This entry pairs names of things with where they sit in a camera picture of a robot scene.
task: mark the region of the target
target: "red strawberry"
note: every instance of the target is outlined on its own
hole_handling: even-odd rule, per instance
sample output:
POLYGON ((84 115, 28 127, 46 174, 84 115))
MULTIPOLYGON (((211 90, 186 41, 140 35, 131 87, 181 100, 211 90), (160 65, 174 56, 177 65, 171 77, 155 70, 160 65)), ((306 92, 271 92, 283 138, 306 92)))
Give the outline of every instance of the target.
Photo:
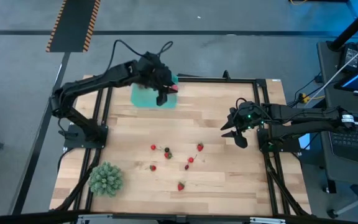
POLYGON ((166 153, 164 153, 164 156, 167 159, 171 159, 172 158, 172 153, 171 152, 166 152, 166 153))
POLYGON ((181 190, 183 190, 184 188, 185 188, 185 185, 184 185, 183 183, 179 182, 179 184, 178 184, 178 190, 181 191, 181 190))
POLYGON ((199 144, 197 145, 197 149, 198 149, 199 152, 201 152, 201 150, 204 149, 204 144, 203 144, 203 143, 199 143, 199 144))

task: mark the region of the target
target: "white cable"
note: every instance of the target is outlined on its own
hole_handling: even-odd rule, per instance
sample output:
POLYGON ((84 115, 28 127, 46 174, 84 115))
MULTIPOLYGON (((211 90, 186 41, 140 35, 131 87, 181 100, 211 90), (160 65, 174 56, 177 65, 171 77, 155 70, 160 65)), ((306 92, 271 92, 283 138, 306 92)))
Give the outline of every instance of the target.
POLYGON ((311 99, 313 99, 314 97, 316 97, 317 94, 319 94, 319 93, 321 92, 321 90, 325 89, 325 88, 328 86, 328 84, 339 74, 339 72, 341 72, 341 71, 346 67, 346 65, 348 65, 351 61, 353 61, 353 59, 355 59, 357 56, 358 56, 358 53, 357 53, 354 57, 352 57, 352 59, 350 59, 344 66, 342 66, 342 68, 339 69, 339 70, 335 73, 335 75, 334 75, 332 78, 330 78, 330 79, 328 80, 328 82, 327 82, 321 89, 319 89, 316 94, 314 94, 313 97, 311 97, 311 99))

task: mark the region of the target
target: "wooden table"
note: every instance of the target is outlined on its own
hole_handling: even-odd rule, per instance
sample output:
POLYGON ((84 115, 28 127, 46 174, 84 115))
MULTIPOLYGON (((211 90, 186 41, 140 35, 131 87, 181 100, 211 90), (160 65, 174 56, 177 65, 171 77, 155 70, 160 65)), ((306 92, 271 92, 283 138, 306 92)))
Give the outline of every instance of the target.
MULTIPOLYGON (((280 80, 266 80, 271 103, 285 104, 280 80)), ((116 197, 93 197, 94 212, 272 215, 266 171, 259 152, 256 129, 246 131, 248 147, 222 138, 220 127, 238 97, 254 101, 251 84, 179 83, 174 110, 139 109, 131 103, 131 88, 115 88, 109 109, 109 134, 100 161, 109 161, 124 172, 124 188, 116 197), (204 143, 198 152, 196 145, 204 143), (168 146, 173 158, 150 145, 168 146), (189 157, 194 163, 184 170, 189 157), (155 172, 149 165, 157 166, 155 172), (178 191, 178 182, 186 182, 178 191)), ((259 90, 263 101, 262 90, 259 90)), ((78 98, 76 109, 90 118, 96 92, 78 98)), ((99 112, 99 121, 103 104, 99 112)), ((80 176, 84 149, 74 149, 62 160, 50 208, 59 206, 80 176)), ((294 198, 310 212, 300 163, 280 153, 285 183, 294 198)), ((85 207, 86 185, 80 208, 85 207)), ((275 188, 282 212, 280 191, 275 188)))

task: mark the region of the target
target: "gray floor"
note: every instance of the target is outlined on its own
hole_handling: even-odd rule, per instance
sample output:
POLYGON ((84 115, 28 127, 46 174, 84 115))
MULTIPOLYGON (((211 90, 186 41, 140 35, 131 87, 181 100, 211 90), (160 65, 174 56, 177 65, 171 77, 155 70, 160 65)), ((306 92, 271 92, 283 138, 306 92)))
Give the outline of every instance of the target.
MULTIPOLYGON (((51 29, 61 1, 0 0, 0 29, 51 29)), ((96 30, 312 30, 341 31, 353 21, 346 4, 287 0, 241 1, 103 1, 96 30)), ((279 78, 287 101, 319 72, 316 43, 310 37, 239 36, 94 36, 86 54, 71 54, 63 82, 101 73, 112 42, 121 38, 139 52, 174 46, 162 60, 175 73, 220 77, 279 78)), ((63 54, 45 53, 47 36, 0 36, 0 215, 7 214, 40 123, 63 54)), ((119 46, 114 63, 136 58, 119 46)), ((316 88, 310 85, 305 92, 316 88)), ((52 118, 24 211, 48 210, 62 153, 63 138, 52 118)), ((337 195, 320 188, 324 172, 304 166, 311 208, 326 217, 355 198, 347 184, 337 195)), ((358 221, 358 207, 340 217, 358 221)))

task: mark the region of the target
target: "artificial plant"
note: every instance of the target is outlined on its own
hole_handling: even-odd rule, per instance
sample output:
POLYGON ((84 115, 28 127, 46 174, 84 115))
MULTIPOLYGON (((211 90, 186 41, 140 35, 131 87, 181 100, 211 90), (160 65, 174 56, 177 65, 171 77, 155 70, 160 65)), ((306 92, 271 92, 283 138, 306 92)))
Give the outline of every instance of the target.
POLYGON ((118 166, 112 166, 110 162, 103 162, 92 169, 89 179, 89 187, 97 196, 116 196, 116 192, 122 189, 122 172, 118 166))

